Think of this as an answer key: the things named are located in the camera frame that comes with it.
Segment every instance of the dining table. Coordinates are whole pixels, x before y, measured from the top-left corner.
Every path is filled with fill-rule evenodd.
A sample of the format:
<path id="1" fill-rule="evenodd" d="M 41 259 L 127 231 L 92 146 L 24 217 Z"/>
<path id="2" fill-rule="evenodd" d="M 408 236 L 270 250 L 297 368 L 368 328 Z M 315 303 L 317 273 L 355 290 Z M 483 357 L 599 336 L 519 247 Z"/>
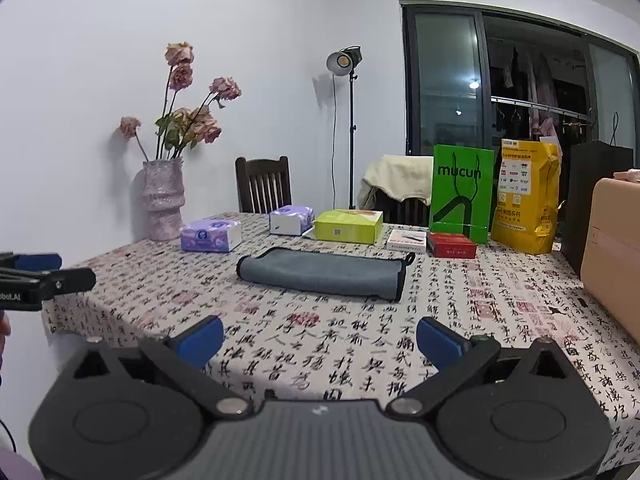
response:
<path id="1" fill-rule="evenodd" d="M 241 223 L 242 243 L 232 252 L 187 252 L 179 240 L 145 239 L 91 258 L 79 266 L 94 270 L 96 285 L 47 301 L 49 329 L 133 346 L 216 315 L 225 340 L 204 373 L 238 395 L 258 405 L 267 390 L 279 399 L 371 398 L 382 408 L 437 373 L 417 348 L 423 316 L 504 347 L 527 348 L 547 336 L 609 418 L 613 438 L 601 471 L 640 460 L 640 349 L 559 251 L 533 256 L 490 240 L 473 259 L 417 254 L 394 302 L 250 283 L 236 265 L 273 247 L 404 258 L 385 249 L 390 231 L 424 227 L 384 224 L 366 245 L 272 235 L 267 215 L 212 218 Z"/>

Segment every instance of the yellow bag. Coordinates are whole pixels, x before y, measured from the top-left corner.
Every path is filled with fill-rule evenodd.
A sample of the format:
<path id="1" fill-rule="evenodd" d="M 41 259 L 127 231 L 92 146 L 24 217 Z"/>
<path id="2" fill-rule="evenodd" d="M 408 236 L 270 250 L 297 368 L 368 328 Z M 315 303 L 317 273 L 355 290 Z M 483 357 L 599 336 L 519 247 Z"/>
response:
<path id="1" fill-rule="evenodd" d="M 556 144 L 503 139 L 491 238 L 523 253 L 551 252 L 559 186 Z"/>

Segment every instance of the light stand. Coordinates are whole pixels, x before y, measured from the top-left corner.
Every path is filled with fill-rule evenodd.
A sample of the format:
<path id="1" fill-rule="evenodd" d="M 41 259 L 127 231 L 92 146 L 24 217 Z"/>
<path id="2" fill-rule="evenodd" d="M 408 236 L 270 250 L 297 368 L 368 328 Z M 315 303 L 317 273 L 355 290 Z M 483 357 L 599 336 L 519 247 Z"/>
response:
<path id="1" fill-rule="evenodd" d="M 353 124 L 353 82 L 358 76 L 349 72 L 349 116 L 351 126 L 349 128 L 349 209 L 356 209 L 353 205 L 353 133 L 356 131 L 356 125 Z"/>
<path id="2" fill-rule="evenodd" d="M 362 61 L 362 53 L 357 45 L 338 50 L 326 59 L 326 67 L 337 76 L 349 74 L 349 209 L 356 209 L 353 205 L 353 133 L 356 125 L 353 124 L 353 82 L 357 65 Z"/>

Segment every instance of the human hand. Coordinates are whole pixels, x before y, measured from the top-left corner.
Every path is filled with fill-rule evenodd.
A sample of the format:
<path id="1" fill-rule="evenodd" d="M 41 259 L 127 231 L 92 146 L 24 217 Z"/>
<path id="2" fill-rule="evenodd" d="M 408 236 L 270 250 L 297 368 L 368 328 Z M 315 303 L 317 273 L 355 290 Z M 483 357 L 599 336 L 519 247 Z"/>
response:
<path id="1" fill-rule="evenodd" d="M 11 325 L 6 312 L 0 310 L 0 313 L 2 313 L 2 319 L 0 319 L 0 368 L 2 368 L 2 352 L 4 352 L 6 338 L 11 335 Z"/>

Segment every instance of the chair back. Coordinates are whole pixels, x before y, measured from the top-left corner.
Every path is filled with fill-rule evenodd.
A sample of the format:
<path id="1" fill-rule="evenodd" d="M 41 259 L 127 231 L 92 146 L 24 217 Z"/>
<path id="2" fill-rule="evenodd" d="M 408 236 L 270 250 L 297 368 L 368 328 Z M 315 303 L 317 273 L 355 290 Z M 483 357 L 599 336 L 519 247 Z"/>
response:
<path id="1" fill-rule="evenodd" d="M 289 185 L 289 159 L 256 158 L 236 159 L 236 179 L 243 213 L 268 214 L 274 209 L 291 204 Z"/>
<path id="2" fill-rule="evenodd" d="M 431 208 L 417 198 L 407 198 L 402 202 L 390 198 L 384 191 L 376 191 L 376 211 L 382 211 L 383 221 L 388 224 L 429 225 Z"/>

